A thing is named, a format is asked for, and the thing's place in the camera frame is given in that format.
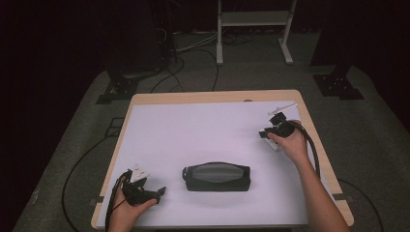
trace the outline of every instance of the floor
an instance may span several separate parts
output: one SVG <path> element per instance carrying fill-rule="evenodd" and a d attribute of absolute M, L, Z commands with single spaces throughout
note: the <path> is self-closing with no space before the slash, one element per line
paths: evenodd
<path fill-rule="evenodd" d="M 288 46 L 294 64 L 286 65 L 278 46 L 280 34 L 246 35 L 223 48 L 224 63 L 216 66 L 214 43 L 178 55 L 169 69 L 139 82 L 136 93 L 296 89 L 309 114 L 340 183 L 351 202 L 352 231 L 380 231 L 379 220 L 362 192 L 377 209 L 385 231 L 410 227 L 410 135 L 377 94 L 370 78 L 353 67 L 347 78 L 364 100 L 341 101 L 323 97 L 312 76 L 333 67 L 310 67 L 319 33 L 291 33 Z M 178 47 L 211 36 L 178 35 Z M 38 187 L 22 213 L 15 231 L 72 231 L 62 209 L 78 231 L 90 225 L 115 136 L 104 137 L 113 118 L 125 117 L 130 101 L 96 104 L 109 84 L 102 72 L 90 86 L 57 147 Z"/>

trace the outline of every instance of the white metal frame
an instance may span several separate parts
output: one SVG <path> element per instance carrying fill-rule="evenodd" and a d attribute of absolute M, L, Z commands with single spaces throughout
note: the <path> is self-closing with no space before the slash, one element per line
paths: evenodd
<path fill-rule="evenodd" d="M 293 59 L 287 48 L 287 39 L 295 13 L 297 0 L 292 0 L 289 11 L 275 12 L 222 12 L 222 1 L 218 1 L 218 42 L 217 42 L 217 64 L 223 64 L 222 51 L 222 26 L 264 26 L 264 25 L 284 25 L 284 33 L 278 39 L 286 64 L 292 65 Z"/>

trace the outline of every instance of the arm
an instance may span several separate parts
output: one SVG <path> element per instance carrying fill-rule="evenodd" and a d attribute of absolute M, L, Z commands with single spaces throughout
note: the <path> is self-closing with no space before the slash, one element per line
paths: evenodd
<path fill-rule="evenodd" d="M 157 204 L 157 200 L 152 199 L 144 204 L 132 206 L 127 201 L 124 201 L 125 199 L 126 197 L 124 196 L 123 191 L 118 187 L 114 203 L 114 207 L 118 207 L 116 207 L 111 214 L 108 232 L 131 231 L 138 218 L 149 208 Z"/>
<path fill-rule="evenodd" d="M 298 130 L 286 138 L 273 133 L 269 133 L 268 136 L 283 148 L 298 169 L 311 229 L 313 231 L 350 231 L 308 159 L 308 145 L 305 137 Z"/>

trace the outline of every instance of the dark background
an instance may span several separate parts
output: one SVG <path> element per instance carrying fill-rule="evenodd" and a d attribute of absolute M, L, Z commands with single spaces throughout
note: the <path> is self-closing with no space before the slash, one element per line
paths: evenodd
<path fill-rule="evenodd" d="M 107 57 L 138 68 L 159 67 L 167 54 L 156 43 L 148 43 L 158 40 L 148 31 L 167 22 L 174 31 L 216 30 L 217 1 L 169 1 L 168 21 L 161 12 L 164 2 L 1 1 L 1 228 L 13 229 L 82 97 L 110 62 Z M 148 3 L 152 11 L 138 11 Z M 226 0 L 223 7 L 281 10 L 288 4 Z M 135 9 L 135 14 L 127 9 Z M 403 1 L 299 0 L 292 31 L 322 29 L 311 64 L 345 60 L 362 69 L 409 130 L 408 14 Z M 135 28 L 154 28 L 139 28 L 143 33 L 135 34 L 128 29 L 133 27 L 130 22 Z M 132 45 L 132 39 L 149 45 Z M 154 55 L 144 63 L 144 54 L 150 51 Z"/>

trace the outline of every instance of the person's left hand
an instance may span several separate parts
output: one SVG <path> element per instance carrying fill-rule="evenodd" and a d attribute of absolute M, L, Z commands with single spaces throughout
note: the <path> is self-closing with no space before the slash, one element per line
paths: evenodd
<path fill-rule="evenodd" d="M 114 207 L 118 207 L 115 208 L 115 210 L 111 214 L 111 218 L 109 219 L 109 232 L 131 231 L 138 218 L 149 208 L 157 204 L 156 199 L 151 199 L 143 204 L 132 206 L 128 203 L 128 201 L 124 201 L 126 197 L 124 196 L 124 193 L 121 190 L 120 186 L 121 185 L 118 186 L 114 200 Z"/>

